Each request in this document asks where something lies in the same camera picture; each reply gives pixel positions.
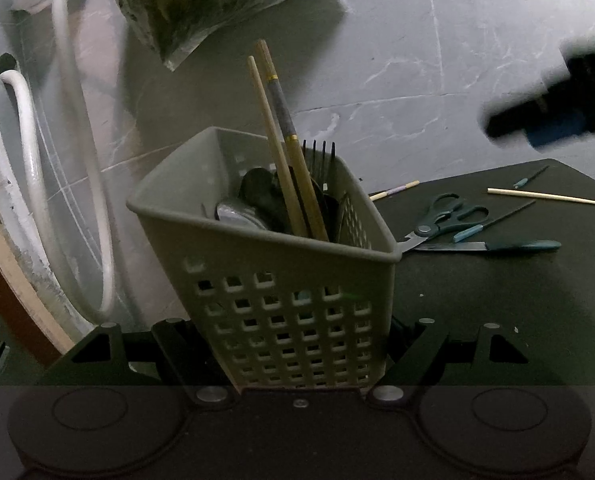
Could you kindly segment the white perforated utensil basket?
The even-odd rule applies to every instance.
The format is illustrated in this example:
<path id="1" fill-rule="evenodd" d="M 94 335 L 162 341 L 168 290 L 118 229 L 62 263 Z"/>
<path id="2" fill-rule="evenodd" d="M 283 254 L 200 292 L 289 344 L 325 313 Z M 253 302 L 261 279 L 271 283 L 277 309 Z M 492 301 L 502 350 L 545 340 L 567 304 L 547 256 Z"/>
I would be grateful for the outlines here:
<path id="1" fill-rule="evenodd" d="M 270 168 L 259 134 L 210 127 L 156 166 L 128 198 L 186 312 L 240 387 L 370 388 L 383 375 L 401 251 L 344 160 L 365 248 L 239 228 L 216 206 L 248 170 Z"/>

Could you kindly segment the teal handled thin skewer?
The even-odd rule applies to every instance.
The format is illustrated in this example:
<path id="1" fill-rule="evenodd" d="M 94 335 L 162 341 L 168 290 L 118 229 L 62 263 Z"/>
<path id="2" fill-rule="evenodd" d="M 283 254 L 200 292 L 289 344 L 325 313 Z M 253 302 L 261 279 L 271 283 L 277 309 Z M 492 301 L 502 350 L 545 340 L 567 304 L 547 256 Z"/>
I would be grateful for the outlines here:
<path id="1" fill-rule="evenodd" d="M 532 180 L 536 179 L 538 176 L 540 176 L 541 174 L 543 174 L 548 169 L 549 169 L 549 166 L 548 165 L 545 165 L 545 166 L 540 167 L 539 169 L 533 171 L 528 176 L 523 177 L 522 179 L 520 179 L 517 182 L 515 182 L 514 185 L 513 185 L 513 188 L 515 190 L 519 190 L 520 188 L 524 188 L 527 184 L 529 184 L 529 182 L 531 182 Z"/>

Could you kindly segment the long bamboo chopstick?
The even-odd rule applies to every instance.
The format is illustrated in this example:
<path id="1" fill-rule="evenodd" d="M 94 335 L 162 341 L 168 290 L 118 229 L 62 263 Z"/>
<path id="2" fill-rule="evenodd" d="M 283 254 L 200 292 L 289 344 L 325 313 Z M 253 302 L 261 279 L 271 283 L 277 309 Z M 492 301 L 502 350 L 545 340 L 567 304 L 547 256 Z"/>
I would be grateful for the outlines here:
<path id="1" fill-rule="evenodd" d="M 526 197 L 534 200 L 554 200 L 555 202 L 583 204 L 595 206 L 595 200 L 590 198 L 574 197 L 567 195 L 542 193 L 542 192 L 527 192 L 521 190 L 511 190 L 511 188 L 487 188 L 487 194 L 497 196 L 511 196 L 511 197 Z"/>

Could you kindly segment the teal handled black skewer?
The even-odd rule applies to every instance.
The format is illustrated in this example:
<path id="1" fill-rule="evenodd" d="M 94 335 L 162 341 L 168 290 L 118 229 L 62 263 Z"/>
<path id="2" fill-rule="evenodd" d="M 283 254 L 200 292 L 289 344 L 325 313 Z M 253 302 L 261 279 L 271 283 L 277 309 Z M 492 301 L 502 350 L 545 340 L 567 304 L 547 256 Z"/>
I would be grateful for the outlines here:
<path id="1" fill-rule="evenodd" d="M 471 226 L 471 228 L 460 231 L 453 236 L 453 242 L 454 243 L 464 242 L 468 238 L 470 238 L 476 234 L 479 234 L 480 232 L 484 231 L 485 229 L 489 228 L 490 226 L 493 226 L 496 223 L 506 220 L 506 219 L 514 216 L 515 214 L 518 214 L 520 211 L 522 211 L 526 208 L 529 208 L 530 206 L 533 206 L 535 203 L 536 203 L 536 200 L 529 200 L 527 203 L 525 203 L 521 206 L 518 206 L 517 208 L 514 208 L 511 211 L 507 211 L 505 214 L 501 214 L 500 216 L 498 216 L 496 218 L 492 218 L 489 220 L 485 220 L 481 223 L 477 223 L 476 226 Z"/>

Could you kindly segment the green handled kitchen knife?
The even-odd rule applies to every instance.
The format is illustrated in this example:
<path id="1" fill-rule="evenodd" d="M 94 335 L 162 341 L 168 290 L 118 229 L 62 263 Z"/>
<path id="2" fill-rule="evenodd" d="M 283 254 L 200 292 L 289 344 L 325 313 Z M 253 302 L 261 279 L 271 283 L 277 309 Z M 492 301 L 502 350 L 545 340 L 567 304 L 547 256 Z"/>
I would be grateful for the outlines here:
<path id="1" fill-rule="evenodd" d="M 415 252 L 556 252 L 562 247 L 556 240 L 529 240 L 528 242 L 491 243 L 491 242 L 463 242 L 457 244 L 422 244 L 415 248 Z"/>

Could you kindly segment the dark green scissors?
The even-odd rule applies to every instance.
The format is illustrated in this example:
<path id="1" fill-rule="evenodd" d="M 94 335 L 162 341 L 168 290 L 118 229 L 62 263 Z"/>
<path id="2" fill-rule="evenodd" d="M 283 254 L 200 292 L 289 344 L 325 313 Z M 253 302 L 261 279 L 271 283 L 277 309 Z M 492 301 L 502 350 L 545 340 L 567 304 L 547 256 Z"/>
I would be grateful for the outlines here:
<path id="1" fill-rule="evenodd" d="M 404 254 L 439 235 L 470 229 L 488 217 L 486 206 L 468 203 L 457 193 L 439 194 L 431 199 L 427 211 L 398 247 Z"/>

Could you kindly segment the bamboo chopstick pair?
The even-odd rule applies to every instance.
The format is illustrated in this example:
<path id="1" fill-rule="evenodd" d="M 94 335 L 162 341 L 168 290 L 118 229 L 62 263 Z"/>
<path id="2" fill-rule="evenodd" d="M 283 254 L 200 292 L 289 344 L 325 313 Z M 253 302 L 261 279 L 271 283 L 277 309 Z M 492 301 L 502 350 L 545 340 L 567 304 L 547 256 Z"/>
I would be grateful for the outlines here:
<path id="1" fill-rule="evenodd" d="M 262 58 L 262 69 L 264 70 L 267 88 L 270 93 L 272 109 L 274 114 L 276 114 L 276 120 L 283 136 L 286 151 L 288 152 L 288 161 L 296 177 L 299 197 L 305 206 L 308 226 L 311 228 L 311 234 L 314 235 L 316 240 L 327 242 L 329 236 L 318 204 L 313 181 L 311 181 L 311 174 L 306 166 L 305 156 L 302 153 L 302 147 L 299 143 L 299 136 L 293 124 L 291 113 L 288 110 L 288 103 L 281 87 L 279 75 L 265 39 L 259 39 L 256 42 L 256 51 Z"/>
<path id="2" fill-rule="evenodd" d="M 307 237 L 308 229 L 304 220 L 301 205 L 299 205 L 299 198 L 295 191 L 295 186 L 291 176 L 288 162 L 280 143 L 279 134 L 276 132 L 276 122 L 272 114 L 268 96 L 262 83 L 262 76 L 260 76 L 257 63 L 253 55 L 247 57 L 247 66 L 250 71 L 250 79 L 254 84 L 254 89 L 262 111 L 262 119 L 266 128 L 266 136 L 270 147 L 270 152 L 274 164 L 276 165 L 276 172 L 278 173 L 280 188 L 284 198 L 286 211 L 288 211 L 288 220 L 290 220 L 291 228 L 296 236 Z"/>

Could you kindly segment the steel spoon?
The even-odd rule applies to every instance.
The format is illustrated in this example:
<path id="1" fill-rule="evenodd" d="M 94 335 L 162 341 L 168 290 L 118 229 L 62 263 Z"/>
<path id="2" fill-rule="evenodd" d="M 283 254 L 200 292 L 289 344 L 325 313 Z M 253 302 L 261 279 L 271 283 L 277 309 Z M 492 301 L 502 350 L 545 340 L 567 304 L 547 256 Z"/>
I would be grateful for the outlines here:
<path id="1" fill-rule="evenodd" d="M 258 216 L 256 209 L 239 198 L 229 197 L 219 202 L 216 206 L 216 218 L 229 226 L 268 230 L 266 222 Z"/>

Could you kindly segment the purple banded bamboo chopstick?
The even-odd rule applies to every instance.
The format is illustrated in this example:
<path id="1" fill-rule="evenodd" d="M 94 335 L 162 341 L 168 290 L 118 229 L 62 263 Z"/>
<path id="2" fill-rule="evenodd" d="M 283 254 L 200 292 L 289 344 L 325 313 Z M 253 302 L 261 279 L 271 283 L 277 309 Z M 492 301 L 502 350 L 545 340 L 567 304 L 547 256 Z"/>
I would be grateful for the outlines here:
<path id="1" fill-rule="evenodd" d="M 377 200 L 383 200 L 383 198 L 390 197 L 395 194 L 407 191 L 407 190 L 409 190 L 409 188 L 415 188 L 420 183 L 421 182 L 419 180 L 414 180 L 414 181 L 411 181 L 411 182 L 408 182 L 408 183 L 405 183 L 402 185 L 395 186 L 395 188 L 389 188 L 388 190 L 378 192 L 375 194 L 371 194 L 371 195 L 369 195 L 369 198 L 370 198 L 370 200 L 372 200 L 372 202 L 376 202 Z"/>

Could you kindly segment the large dark spoon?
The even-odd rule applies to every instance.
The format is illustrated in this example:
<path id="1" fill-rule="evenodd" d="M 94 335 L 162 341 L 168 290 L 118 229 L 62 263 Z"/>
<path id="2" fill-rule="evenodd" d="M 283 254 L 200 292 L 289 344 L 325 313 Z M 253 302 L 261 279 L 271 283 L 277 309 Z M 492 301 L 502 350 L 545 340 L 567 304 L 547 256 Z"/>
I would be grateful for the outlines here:
<path id="1" fill-rule="evenodd" d="M 271 231 L 293 233 L 276 174 L 262 167 L 248 170 L 242 178 L 238 197 L 256 210 Z"/>

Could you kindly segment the black steel fork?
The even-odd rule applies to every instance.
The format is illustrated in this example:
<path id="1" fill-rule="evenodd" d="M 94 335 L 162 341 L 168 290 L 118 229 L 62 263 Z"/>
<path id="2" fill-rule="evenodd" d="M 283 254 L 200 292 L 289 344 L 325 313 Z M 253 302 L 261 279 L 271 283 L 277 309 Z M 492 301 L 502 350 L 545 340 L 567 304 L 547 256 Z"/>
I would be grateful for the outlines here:
<path id="1" fill-rule="evenodd" d="M 332 193 L 333 169 L 337 160 L 337 146 L 334 142 L 327 144 L 326 141 L 320 145 L 314 140 L 311 146 L 307 141 L 302 142 L 302 154 L 306 160 L 306 165 L 311 179 L 319 186 L 325 194 Z"/>

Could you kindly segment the brown wooden door frame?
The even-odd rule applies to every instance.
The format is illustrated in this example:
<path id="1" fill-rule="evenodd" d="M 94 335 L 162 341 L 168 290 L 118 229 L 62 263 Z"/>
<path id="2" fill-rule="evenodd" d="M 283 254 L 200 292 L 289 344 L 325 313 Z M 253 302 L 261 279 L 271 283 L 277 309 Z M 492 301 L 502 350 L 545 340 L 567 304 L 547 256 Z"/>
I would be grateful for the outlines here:
<path id="1" fill-rule="evenodd" d="M 20 267 L 1 221 L 0 315 L 13 339 L 44 366 L 74 348 L 75 341 L 49 312 Z"/>

